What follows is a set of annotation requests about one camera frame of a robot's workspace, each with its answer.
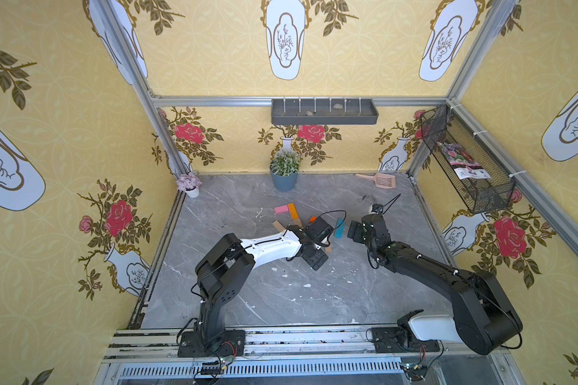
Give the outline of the teal block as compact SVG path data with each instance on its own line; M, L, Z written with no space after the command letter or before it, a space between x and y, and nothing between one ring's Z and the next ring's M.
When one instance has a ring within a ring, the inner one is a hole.
M335 227L335 229L334 229L334 237L342 238L342 237L343 237L344 228L345 228L345 219L343 219L343 218L338 218L338 219L337 219L336 227Z

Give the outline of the amber orange block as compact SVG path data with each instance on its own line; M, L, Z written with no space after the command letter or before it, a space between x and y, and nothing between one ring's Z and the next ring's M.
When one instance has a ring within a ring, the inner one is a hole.
M295 224L300 224L300 217L299 217L299 215L298 215L298 213L297 213L297 210L296 210L296 208L295 208L295 205L294 205L293 203L289 203L289 204L287 204L287 208L288 208L289 213L290 213L290 215L291 215L292 221L293 221Z

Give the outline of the pink block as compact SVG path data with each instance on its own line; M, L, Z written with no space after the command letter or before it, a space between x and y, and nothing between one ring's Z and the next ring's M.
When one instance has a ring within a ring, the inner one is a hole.
M288 213L288 212L289 212L289 208L287 205L281 205L281 206L275 207L276 215L280 215L280 214Z

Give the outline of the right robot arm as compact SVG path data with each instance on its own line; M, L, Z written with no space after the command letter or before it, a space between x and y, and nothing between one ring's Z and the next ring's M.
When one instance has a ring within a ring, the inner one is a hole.
M398 319L405 345L418 341L464 343L474 353L488 355L521 336L520 316L494 274L457 269L394 241L380 214L352 221L348 237L366 246L375 269L383 267L412 278L451 303L451 315L424 315L417 310Z

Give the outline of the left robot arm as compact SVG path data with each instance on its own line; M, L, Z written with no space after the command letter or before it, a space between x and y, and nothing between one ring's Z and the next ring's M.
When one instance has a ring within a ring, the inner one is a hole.
M200 312L195 327L205 347L221 343L227 305L239 294L250 273L280 259L302 258L314 270L328 260L326 249L335 229L317 217L307 226L290 225L266 237L224 235L196 268Z

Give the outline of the green plant in blue pot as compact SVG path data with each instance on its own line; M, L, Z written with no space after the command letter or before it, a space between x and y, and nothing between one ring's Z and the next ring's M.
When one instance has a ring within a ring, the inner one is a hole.
M274 186L280 192L294 189L300 170L301 158L297 152L280 150L270 164L270 172Z

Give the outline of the flower seed packet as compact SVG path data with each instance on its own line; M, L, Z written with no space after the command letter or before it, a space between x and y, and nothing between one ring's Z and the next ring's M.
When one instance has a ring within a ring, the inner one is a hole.
M491 178L491 175L460 144L443 142L439 151L460 180Z

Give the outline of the pink flowers in white pot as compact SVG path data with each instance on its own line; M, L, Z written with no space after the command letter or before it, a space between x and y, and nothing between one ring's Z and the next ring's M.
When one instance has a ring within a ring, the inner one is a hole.
M199 196L201 186L201 180L193 172L181 174L181 176L179 176L177 179L178 190L186 193L191 198L196 198Z

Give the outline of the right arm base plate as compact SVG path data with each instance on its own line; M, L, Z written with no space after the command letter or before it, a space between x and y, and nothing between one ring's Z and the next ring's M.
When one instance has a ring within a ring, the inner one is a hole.
M374 327L367 338L377 353L435 353L441 348L438 341L417 339L410 330L402 327Z

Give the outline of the grey wall shelf tray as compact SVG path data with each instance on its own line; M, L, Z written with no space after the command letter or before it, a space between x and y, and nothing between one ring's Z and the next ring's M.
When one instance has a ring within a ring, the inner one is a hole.
M312 97L273 99L274 125L374 125L380 114L372 99Z

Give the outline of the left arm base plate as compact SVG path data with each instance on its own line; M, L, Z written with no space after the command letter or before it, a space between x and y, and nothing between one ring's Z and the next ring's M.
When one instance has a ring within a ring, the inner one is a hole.
M239 357L246 345L245 330L225 330L221 335L204 340L199 331L184 331L178 340L178 358Z

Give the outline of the aluminium rail frame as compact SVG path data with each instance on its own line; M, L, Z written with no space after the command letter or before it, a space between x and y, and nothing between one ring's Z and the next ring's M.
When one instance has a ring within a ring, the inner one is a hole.
M215 352L198 352L191 329L119 330L96 384L391 375L402 384L523 384L512 354L488 356L462 343L393 346L390 324L233 327Z

